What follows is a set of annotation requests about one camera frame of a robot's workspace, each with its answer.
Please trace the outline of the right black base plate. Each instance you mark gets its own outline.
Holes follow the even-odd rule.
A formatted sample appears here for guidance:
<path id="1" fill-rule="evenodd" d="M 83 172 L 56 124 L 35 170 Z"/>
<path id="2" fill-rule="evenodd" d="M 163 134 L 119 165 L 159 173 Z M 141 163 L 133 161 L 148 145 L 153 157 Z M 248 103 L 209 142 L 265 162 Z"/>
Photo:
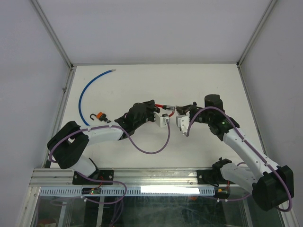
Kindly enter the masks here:
<path id="1" fill-rule="evenodd" d="M 197 184 L 199 184 L 199 185 L 209 184 L 214 187 L 218 187 L 218 185 L 219 185 L 216 173 L 211 169 L 197 170 L 196 176 L 197 176 Z"/>

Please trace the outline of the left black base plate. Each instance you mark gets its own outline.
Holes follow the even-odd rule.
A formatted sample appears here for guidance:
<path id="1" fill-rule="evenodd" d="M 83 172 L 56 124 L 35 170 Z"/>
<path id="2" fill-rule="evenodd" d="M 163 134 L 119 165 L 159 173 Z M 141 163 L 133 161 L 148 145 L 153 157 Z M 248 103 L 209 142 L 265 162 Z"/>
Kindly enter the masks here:
<path id="1" fill-rule="evenodd" d="M 79 173 L 74 172 L 73 176 L 73 185 L 112 185 L 112 181 L 114 179 L 114 170 L 106 170 L 106 169 L 100 169 L 96 170 L 92 175 L 88 176 L 89 179 L 86 179 L 82 177 Z M 106 181 L 105 183 L 101 182 L 95 182 L 93 180 L 101 180 L 101 181 Z"/>

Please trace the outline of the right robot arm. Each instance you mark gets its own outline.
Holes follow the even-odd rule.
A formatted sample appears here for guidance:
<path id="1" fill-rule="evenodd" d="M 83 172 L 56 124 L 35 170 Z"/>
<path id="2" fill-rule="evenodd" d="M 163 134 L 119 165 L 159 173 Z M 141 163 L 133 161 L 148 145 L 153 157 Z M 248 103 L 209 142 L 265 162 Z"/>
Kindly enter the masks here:
<path id="1" fill-rule="evenodd" d="M 212 165 L 212 171 L 202 179 L 217 187 L 230 181 L 249 192 L 264 211 L 273 208 L 289 212 L 293 206 L 294 174 L 290 167 L 280 166 L 248 140 L 240 125 L 229 117 L 223 101 L 217 94 L 205 97 L 204 107 L 196 103 L 177 106 L 177 126 L 189 136 L 194 123 L 207 124 L 210 132 L 229 146 L 242 159 L 247 168 L 239 167 L 229 159 L 220 158 Z"/>

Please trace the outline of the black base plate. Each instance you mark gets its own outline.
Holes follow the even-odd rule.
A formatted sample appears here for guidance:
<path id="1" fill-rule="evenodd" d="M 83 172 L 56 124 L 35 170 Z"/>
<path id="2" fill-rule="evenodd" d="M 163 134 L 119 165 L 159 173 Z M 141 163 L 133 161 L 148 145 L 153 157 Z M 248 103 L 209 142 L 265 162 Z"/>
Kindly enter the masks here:
<path id="1" fill-rule="evenodd" d="M 218 185 L 219 185 L 216 173 L 211 169 L 197 170 L 196 176 L 197 176 L 197 184 L 199 184 L 199 185 L 209 184 L 214 187 L 218 187 Z"/>
<path id="2" fill-rule="evenodd" d="M 106 170 L 106 169 L 100 169 L 96 170 L 92 175 L 88 176 L 89 179 L 86 179 L 82 177 L 79 173 L 74 172 L 73 176 L 73 185 L 112 185 L 112 181 L 114 179 L 114 170 Z M 95 182 L 93 180 L 101 180 L 101 181 L 106 181 L 105 183 L 101 182 Z"/>

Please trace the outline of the red cable lock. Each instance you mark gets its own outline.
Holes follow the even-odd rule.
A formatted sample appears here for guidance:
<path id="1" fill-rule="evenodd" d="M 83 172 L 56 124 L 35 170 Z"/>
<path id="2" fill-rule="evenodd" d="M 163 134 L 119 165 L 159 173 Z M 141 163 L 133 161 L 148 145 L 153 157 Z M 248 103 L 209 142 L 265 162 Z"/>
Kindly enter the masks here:
<path id="1" fill-rule="evenodd" d="M 171 111 L 171 113 L 169 114 L 169 117 L 172 117 L 175 113 L 176 107 L 175 106 L 171 106 L 171 105 L 160 105 L 160 104 L 156 104 L 155 105 L 158 108 L 161 108 L 163 110 L 167 110 L 167 111 Z"/>

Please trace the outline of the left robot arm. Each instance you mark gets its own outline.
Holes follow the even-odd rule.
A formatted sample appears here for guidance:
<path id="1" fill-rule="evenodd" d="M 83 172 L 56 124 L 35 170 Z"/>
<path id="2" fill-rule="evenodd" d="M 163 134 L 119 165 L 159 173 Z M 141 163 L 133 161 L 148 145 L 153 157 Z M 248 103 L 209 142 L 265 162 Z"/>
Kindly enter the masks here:
<path id="1" fill-rule="evenodd" d="M 134 104 L 123 116 L 95 129 L 69 121 L 47 143 L 49 159 L 61 169 L 73 169 L 81 173 L 88 183 L 95 183 L 99 179 L 99 172 L 94 162 L 83 155 L 86 147 L 126 139 L 143 124 L 154 122 L 155 113 L 159 112 L 155 101 L 151 100 Z"/>

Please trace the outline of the orange black padlock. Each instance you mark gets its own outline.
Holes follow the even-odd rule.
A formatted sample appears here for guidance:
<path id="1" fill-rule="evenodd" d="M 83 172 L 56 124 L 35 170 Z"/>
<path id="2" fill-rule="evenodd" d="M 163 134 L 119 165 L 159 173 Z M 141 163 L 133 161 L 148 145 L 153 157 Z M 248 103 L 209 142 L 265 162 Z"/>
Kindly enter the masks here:
<path id="1" fill-rule="evenodd" d="M 90 117 L 91 120 L 98 119 L 101 122 L 107 122 L 108 121 L 107 115 L 103 112 L 99 112 L 98 114 L 92 113 L 89 117 Z"/>

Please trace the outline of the aluminium mounting rail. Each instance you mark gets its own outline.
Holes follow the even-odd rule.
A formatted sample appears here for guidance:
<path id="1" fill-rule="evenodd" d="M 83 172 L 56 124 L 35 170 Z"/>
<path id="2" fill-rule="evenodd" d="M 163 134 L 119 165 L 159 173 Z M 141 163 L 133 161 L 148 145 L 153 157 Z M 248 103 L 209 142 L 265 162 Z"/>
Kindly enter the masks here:
<path id="1" fill-rule="evenodd" d="M 113 181 L 120 181 L 127 186 L 174 185 L 195 186 L 197 184 L 196 168 L 105 168 L 114 170 Z M 64 187 L 72 184 L 74 171 L 60 168 L 36 168 L 30 180 L 32 187 Z"/>

